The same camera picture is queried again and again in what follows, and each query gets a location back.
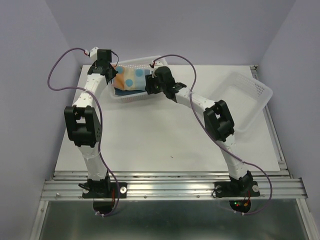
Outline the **light blue orange towel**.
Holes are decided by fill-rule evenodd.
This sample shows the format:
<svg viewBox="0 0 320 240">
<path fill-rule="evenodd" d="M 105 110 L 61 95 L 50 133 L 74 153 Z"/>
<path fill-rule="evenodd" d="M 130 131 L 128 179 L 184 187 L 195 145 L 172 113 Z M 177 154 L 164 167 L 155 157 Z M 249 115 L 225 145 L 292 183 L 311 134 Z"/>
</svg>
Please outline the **light blue orange towel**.
<svg viewBox="0 0 320 240">
<path fill-rule="evenodd" d="M 146 76 L 151 71 L 146 68 L 130 68 L 124 66 L 113 67 L 117 74 L 112 79 L 112 86 L 121 91 L 145 91 Z"/>
</svg>

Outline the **yellow patterned towel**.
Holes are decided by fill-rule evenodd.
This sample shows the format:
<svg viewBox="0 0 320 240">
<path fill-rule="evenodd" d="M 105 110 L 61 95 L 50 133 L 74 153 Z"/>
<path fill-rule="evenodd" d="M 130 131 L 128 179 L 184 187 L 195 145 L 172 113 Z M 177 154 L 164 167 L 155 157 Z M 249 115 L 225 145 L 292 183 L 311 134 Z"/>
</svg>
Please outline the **yellow patterned towel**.
<svg viewBox="0 0 320 240">
<path fill-rule="evenodd" d="M 114 94 L 116 96 L 128 96 L 128 95 L 135 95 L 135 94 L 145 94 L 146 92 L 143 90 L 121 90 L 118 88 L 114 89 Z"/>
</svg>

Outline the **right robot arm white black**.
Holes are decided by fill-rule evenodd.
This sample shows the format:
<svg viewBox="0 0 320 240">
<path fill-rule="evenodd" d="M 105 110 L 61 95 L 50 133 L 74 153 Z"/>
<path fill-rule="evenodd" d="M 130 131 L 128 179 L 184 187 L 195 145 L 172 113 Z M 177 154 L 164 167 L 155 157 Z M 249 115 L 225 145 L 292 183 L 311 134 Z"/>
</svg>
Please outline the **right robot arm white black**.
<svg viewBox="0 0 320 240">
<path fill-rule="evenodd" d="M 252 173 L 245 163 L 236 158 L 235 123 L 223 100 L 213 101 L 198 95 L 182 82 L 176 82 L 167 66 L 151 66 L 151 74 L 146 76 L 146 92 L 163 93 L 167 99 L 192 109 L 200 126 L 211 140 L 220 148 L 227 164 L 229 180 L 216 181 L 216 198 L 253 196 Z"/>
</svg>

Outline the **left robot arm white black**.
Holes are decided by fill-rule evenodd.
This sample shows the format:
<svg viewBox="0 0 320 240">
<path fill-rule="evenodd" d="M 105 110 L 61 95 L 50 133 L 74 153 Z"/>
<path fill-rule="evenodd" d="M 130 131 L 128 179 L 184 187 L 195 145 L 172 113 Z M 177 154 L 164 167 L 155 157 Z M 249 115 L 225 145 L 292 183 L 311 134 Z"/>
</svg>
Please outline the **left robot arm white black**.
<svg viewBox="0 0 320 240">
<path fill-rule="evenodd" d="M 96 100 L 117 71 L 111 65 L 110 49 L 95 47 L 89 52 L 89 57 L 93 64 L 87 72 L 83 91 L 72 106 L 64 109 L 64 118 L 68 138 L 78 147 L 87 168 L 87 182 L 79 184 L 83 189 L 82 197 L 107 198 L 114 190 L 99 150 L 103 127 L 96 112 Z"/>
</svg>

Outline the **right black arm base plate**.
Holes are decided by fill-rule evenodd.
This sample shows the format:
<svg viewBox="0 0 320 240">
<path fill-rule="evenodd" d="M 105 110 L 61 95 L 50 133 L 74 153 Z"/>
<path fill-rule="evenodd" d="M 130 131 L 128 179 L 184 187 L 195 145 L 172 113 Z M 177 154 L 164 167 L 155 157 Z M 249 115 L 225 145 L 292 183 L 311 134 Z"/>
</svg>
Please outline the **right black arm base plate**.
<svg viewBox="0 0 320 240">
<path fill-rule="evenodd" d="M 217 198 L 259 197 L 261 195 L 256 181 L 245 186 L 239 186 L 230 181 L 216 181 L 214 182 L 214 190 Z"/>
</svg>

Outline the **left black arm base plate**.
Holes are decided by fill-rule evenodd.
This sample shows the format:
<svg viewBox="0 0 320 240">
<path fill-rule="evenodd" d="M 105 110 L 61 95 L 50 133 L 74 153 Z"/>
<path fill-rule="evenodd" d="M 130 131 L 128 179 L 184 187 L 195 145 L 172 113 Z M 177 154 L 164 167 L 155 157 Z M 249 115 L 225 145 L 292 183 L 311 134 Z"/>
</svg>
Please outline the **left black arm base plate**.
<svg viewBox="0 0 320 240">
<path fill-rule="evenodd" d="M 110 183 L 110 189 L 100 188 L 96 190 L 90 190 L 87 183 L 80 183 L 79 186 L 84 186 L 82 188 L 82 198 L 83 199 L 125 199 L 127 197 L 128 183 L 120 182 L 118 196 L 118 188 L 115 182 Z"/>
</svg>

